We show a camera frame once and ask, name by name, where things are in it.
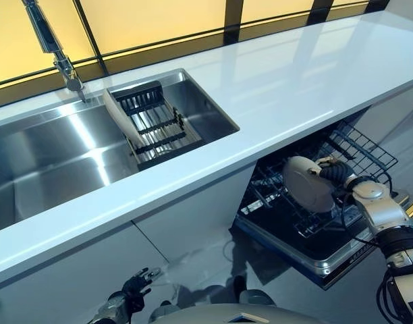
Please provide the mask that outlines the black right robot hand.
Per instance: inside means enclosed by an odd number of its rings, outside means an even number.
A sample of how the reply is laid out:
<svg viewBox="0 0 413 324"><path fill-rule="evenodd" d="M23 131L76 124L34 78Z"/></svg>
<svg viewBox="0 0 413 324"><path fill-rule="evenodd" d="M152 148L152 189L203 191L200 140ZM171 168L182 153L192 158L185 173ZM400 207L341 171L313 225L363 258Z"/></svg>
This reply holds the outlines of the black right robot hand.
<svg viewBox="0 0 413 324"><path fill-rule="evenodd" d="M323 157L318 159L316 167L311 167L308 172L333 184L347 186L353 179L357 178L354 170L343 161L335 157Z"/></svg>

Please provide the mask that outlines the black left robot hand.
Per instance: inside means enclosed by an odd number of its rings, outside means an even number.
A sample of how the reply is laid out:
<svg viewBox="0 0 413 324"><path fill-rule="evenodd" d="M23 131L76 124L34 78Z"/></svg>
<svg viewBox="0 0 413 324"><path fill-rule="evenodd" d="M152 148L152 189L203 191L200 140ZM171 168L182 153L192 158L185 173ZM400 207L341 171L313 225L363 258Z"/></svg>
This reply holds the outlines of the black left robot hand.
<svg viewBox="0 0 413 324"><path fill-rule="evenodd" d="M121 291L124 294L128 310L133 314L140 312L144 308L144 297L151 291L149 286L160 276L161 268L148 267L141 269L135 273L123 285Z"/></svg>

